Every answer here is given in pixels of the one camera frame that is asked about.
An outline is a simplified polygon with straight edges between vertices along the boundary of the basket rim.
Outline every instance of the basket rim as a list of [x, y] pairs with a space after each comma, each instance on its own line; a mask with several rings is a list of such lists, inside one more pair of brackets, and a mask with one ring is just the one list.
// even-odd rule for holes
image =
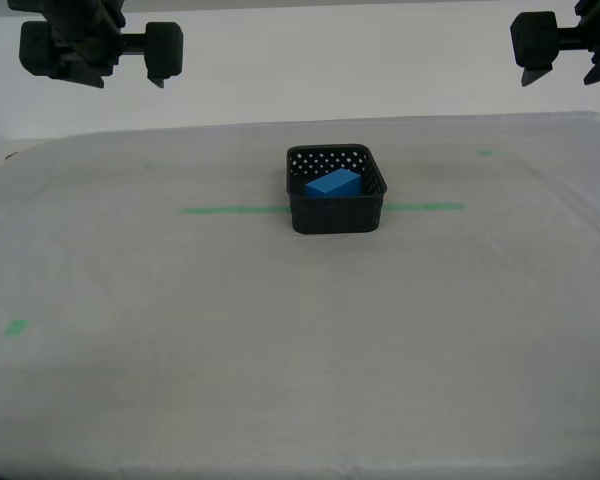
[[376, 163], [376, 159], [374, 158], [373, 154], [371, 153], [371, 150], [369, 149], [369, 147], [367, 147], [366, 145], [362, 145], [361, 143], [329, 143], [329, 144], [318, 144], [318, 145], [298, 145], [296, 147], [291, 147], [289, 150], [287, 150], [287, 161], [286, 161], [286, 165], [287, 165], [287, 194], [289, 195], [289, 198], [294, 199], [294, 200], [303, 200], [303, 201], [307, 201], [307, 202], [321, 202], [326, 200], [325, 198], [322, 197], [307, 197], [305, 195], [294, 195], [291, 193], [291, 175], [290, 175], [290, 168], [291, 168], [291, 155], [299, 150], [309, 150], [309, 149], [314, 149], [314, 148], [357, 148], [360, 150], [363, 150], [365, 152], [365, 154], [367, 155], [367, 161], [369, 162], [369, 164], [371, 165], [371, 167], [373, 168], [376, 176], [378, 177], [378, 180], [380, 181], [380, 187], [381, 187], [381, 192], [377, 193], [375, 195], [359, 195], [359, 196], [355, 196], [355, 197], [338, 197], [338, 198], [329, 198], [328, 200], [330, 201], [334, 201], [334, 200], [338, 200], [338, 201], [346, 201], [346, 200], [362, 200], [362, 199], [366, 199], [366, 198], [382, 198], [384, 197], [384, 194], [387, 193], [387, 184], [384, 181], [384, 177], [382, 176], [382, 172], [380, 171], [380, 168], [378, 168], [378, 164]]

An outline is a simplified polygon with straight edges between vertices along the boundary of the black basket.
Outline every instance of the black basket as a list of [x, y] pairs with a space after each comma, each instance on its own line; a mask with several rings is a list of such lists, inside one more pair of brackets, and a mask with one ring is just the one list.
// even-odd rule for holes
[[[346, 168], [362, 176], [359, 197], [307, 197], [307, 183]], [[315, 145], [287, 152], [287, 193], [293, 229], [305, 235], [371, 232], [380, 224], [382, 200], [387, 192], [382, 174], [363, 145]]]

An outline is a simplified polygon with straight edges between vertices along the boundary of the blue foam block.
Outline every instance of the blue foam block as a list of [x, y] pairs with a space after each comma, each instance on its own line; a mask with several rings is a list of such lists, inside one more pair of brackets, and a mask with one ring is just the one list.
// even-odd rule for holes
[[344, 168], [307, 183], [307, 197], [357, 197], [362, 180], [357, 173]]

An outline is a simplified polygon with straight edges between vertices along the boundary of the white wall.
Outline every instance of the white wall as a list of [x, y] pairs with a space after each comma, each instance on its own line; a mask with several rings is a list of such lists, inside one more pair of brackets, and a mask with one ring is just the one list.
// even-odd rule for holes
[[406, 115], [593, 110], [590, 55], [563, 53], [523, 89], [509, 26], [525, 10], [572, 25], [575, 0], [508, 0], [130, 14], [185, 30], [185, 71], [163, 91], [141, 57], [105, 90], [34, 78], [17, 60], [21, 20], [0, 18], [0, 134]]

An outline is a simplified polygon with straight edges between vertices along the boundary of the green tape mark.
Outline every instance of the green tape mark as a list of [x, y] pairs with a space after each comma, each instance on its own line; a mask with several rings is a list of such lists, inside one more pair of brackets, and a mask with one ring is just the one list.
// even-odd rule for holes
[[183, 208], [181, 215], [220, 215], [223, 213], [290, 213], [290, 207], [208, 207]]
[[24, 332], [29, 326], [26, 320], [13, 320], [4, 331], [5, 337], [16, 337]]
[[[388, 212], [436, 212], [464, 210], [464, 203], [388, 203], [383, 209]], [[291, 213], [289, 207], [205, 207], [183, 208], [180, 215], [222, 215], [222, 214], [263, 214]]]
[[382, 207], [387, 212], [439, 212], [465, 208], [464, 203], [388, 203]]

